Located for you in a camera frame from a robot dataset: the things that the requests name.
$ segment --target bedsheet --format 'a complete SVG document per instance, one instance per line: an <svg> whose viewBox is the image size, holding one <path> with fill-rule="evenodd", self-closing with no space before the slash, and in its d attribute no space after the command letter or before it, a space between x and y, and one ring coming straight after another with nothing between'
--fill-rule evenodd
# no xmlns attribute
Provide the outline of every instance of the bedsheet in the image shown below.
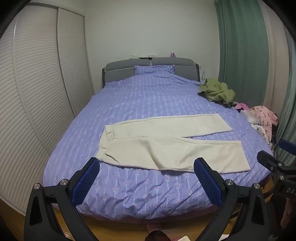
<svg viewBox="0 0 296 241"><path fill-rule="evenodd" d="M202 140L241 140L249 172L224 174L238 185L251 186L270 172L257 162L257 153L271 153L262 137L234 108L197 95L199 83L168 72L136 75L106 86L70 124L45 167L43 185L69 179L95 156L105 125L153 116L218 113L230 132L193 137ZM122 168L100 163L100 172L80 213L120 220L162 218L211 206L194 173Z"/></svg>

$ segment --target white closet door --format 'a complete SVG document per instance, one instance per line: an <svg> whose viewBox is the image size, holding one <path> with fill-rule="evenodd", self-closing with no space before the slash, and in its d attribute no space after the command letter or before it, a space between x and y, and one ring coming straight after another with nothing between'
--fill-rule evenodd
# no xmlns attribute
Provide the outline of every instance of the white closet door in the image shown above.
<svg viewBox="0 0 296 241"><path fill-rule="evenodd" d="M32 127L49 153L74 119L57 51L57 9L26 6L13 42L15 81Z"/></svg>
<svg viewBox="0 0 296 241"><path fill-rule="evenodd" d="M93 94L86 64L83 16L59 8L57 39L62 75L77 116Z"/></svg>
<svg viewBox="0 0 296 241"><path fill-rule="evenodd" d="M49 154L35 134L15 83L12 42L15 20L0 40L0 198L21 213Z"/></svg>

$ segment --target green jacket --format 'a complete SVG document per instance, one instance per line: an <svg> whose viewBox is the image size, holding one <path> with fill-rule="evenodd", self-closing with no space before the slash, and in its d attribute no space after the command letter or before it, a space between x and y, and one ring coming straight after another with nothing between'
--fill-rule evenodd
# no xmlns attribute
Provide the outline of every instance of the green jacket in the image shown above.
<svg viewBox="0 0 296 241"><path fill-rule="evenodd" d="M235 92L229 90L226 83L220 83L216 79L207 79L199 90L209 101L223 101L223 104L229 104L235 96Z"/></svg>

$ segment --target bed frame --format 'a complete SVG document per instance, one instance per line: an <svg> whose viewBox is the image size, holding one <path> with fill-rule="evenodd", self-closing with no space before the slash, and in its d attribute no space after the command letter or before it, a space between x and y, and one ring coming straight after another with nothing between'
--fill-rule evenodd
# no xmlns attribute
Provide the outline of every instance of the bed frame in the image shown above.
<svg viewBox="0 0 296 241"><path fill-rule="evenodd" d="M107 82L120 81L135 75L134 67L150 65L175 65L175 75L185 79L200 81L198 64L188 58L160 57L149 59L127 59L111 62L102 69L103 88Z"/></svg>

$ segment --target metal screw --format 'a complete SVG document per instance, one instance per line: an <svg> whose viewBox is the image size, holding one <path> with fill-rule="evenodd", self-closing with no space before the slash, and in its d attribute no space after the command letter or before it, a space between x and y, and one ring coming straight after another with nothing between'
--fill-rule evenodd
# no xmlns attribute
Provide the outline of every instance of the metal screw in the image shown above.
<svg viewBox="0 0 296 241"><path fill-rule="evenodd" d="M254 183L254 188L259 189L260 185L258 183Z"/></svg>
<svg viewBox="0 0 296 241"><path fill-rule="evenodd" d="M59 182L61 185L66 185L68 183L68 180L67 179L63 179Z"/></svg>
<svg viewBox="0 0 296 241"><path fill-rule="evenodd" d="M229 186L232 186L233 185L233 180L227 179L226 184L229 185Z"/></svg>
<svg viewBox="0 0 296 241"><path fill-rule="evenodd" d="M39 187L40 187L40 184L39 184L39 183L36 183L36 184L34 185L34 189L39 189Z"/></svg>

